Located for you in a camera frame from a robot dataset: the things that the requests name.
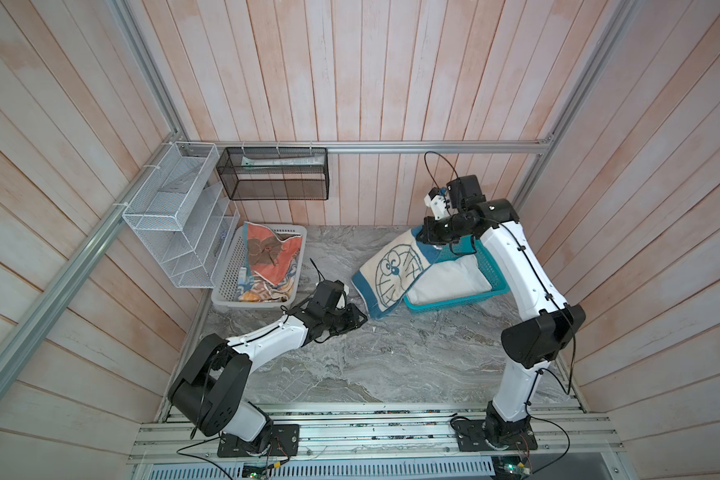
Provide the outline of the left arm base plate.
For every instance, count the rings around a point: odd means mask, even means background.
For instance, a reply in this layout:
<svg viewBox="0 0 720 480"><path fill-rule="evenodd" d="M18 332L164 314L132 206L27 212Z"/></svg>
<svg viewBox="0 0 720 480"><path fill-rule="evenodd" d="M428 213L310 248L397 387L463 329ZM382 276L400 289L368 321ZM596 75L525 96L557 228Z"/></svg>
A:
<svg viewBox="0 0 720 480"><path fill-rule="evenodd" d="M222 433L217 450L219 458L245 458L264 456L296 456L300 438L298 424L273 424L265 426L251 442Z"/></svg>

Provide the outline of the blue patterned towel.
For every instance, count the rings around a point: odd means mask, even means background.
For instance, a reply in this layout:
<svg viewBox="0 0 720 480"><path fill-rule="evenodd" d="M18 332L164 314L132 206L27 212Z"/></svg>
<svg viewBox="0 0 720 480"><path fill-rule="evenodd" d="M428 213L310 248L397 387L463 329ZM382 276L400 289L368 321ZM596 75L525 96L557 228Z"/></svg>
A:
<svg viewBox="0 0 720 480"><path fill-rule="evenodd" d="M394 310L416 280L439 258L441 249L417 239L422 227L396 237L351 277L368 317L379 320Z"/></svg>

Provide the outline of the red orange towel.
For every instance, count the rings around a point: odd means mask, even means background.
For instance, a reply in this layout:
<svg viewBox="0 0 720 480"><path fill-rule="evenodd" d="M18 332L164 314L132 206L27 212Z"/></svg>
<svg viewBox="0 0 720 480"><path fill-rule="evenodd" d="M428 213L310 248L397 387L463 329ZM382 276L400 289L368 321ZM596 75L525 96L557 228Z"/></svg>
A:
<svg viewBox="0 0 720 480"><path fill-rule="evenodd" d="M269 227L247 222L245 245L250 270L271 285L282 283L290 266L300 254L302 236L282 238Z"/></svg>

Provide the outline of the white laundry basket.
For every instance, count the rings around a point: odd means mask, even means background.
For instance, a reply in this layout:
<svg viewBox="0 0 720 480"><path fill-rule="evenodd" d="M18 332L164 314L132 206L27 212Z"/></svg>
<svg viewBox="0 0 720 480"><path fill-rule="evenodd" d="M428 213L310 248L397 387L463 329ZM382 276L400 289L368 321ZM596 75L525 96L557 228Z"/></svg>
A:
<svg viewBox="0 0 720 480"><path fill-rule="evenodd" d="M211 294L213 305L218 309L277 309L289 306L296 297L297 287L303 264L307 230L303 226L284 224L261 224L269 227L282 238L297 234L302 236L302 247L299 256L294 260L288 275L294 275L296 289L292 297L285 303L247 303L237 300L238 275L242 268L253 273L248 266L248 252L245 245L245 224L240 227L231 239L223 264L214 274L215 286Z"/></svg>

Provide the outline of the white towel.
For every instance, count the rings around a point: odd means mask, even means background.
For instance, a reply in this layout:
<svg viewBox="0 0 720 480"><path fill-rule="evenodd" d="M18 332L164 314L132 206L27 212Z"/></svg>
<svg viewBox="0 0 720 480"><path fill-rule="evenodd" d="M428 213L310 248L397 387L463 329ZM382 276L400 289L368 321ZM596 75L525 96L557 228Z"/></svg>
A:
<svg viewBox="0 0 720 480"><path fill-rule="evenodd" d="M423 306L490 292L492 284L474 255L433 264L407 292L412 305Z"/></svg>

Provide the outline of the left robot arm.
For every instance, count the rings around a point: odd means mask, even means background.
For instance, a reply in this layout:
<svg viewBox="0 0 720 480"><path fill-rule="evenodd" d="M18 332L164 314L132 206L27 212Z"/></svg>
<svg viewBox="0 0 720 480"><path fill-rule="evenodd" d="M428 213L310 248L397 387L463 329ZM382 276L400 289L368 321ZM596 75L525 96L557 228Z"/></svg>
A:
<svg viewBox="0 0 720 480"><path fill-rule="evenodd" d="M262 452L271 444L273 421L244 399L250 374L285 353L367 323L347 292L340 281L322 280L270 325L237 337L204 337L169 388L169 402L203 435L232 436L251 452Z"/></svg>

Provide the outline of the teal plastic basket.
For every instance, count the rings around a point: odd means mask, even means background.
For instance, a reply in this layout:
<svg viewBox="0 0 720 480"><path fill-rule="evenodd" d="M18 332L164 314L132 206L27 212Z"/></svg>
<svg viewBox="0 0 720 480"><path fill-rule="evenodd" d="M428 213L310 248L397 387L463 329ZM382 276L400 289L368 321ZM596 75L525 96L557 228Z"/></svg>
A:
<svg viewBox="0 0 720 480"><path fill-rule="evenodd" d="M412 305L407 294L403 297L406 306L413 312L421 313L425 311L442 310L457 306L469 305L485 301L488 298L497 295L503 295L509 292L509 286L500 272L498 265L488 250L473 236L467 236L460 239L455 245L449 245L441 249L438 260L434 263L456 260L459 257L474 255L477 258L480 271L485 275L486 279L492 284L492 290L487 293L472 295L457 300L449 300L437 302L430 305L415 306Z"/></svg>

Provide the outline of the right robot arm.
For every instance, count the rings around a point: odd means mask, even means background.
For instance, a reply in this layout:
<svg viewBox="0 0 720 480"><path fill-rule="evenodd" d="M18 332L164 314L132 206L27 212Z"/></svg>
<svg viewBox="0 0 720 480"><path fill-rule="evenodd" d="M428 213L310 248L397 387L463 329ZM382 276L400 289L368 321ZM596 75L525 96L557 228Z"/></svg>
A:
<svg viewBox="0 0 720 480"><path fill-rule="evenodd" d="M433 214L416 238L450 246L478 240L496 262L515 299L520 322L501 333L508 357L498 392L483 421L483 442L494 450L514 447L532 433L528 412L543 371L575 340L586 314L554 287L527 242L520 219L506 199L487 200L477 177L457 177L425 197Z"/></svg>

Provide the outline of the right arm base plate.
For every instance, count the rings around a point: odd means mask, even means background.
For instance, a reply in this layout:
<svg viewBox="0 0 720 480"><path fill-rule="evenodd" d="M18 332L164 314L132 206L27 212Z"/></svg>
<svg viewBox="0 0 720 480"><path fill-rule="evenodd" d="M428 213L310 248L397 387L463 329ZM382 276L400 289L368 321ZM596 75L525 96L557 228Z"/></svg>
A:
<svg viewBox="0 0 720 480"><path fill-rule="evenodd" d="M518 422L504 422L501 418L491 416L484 420L456 416L450 419L449 425L461 452L538 449L529 417Z"/></svg>

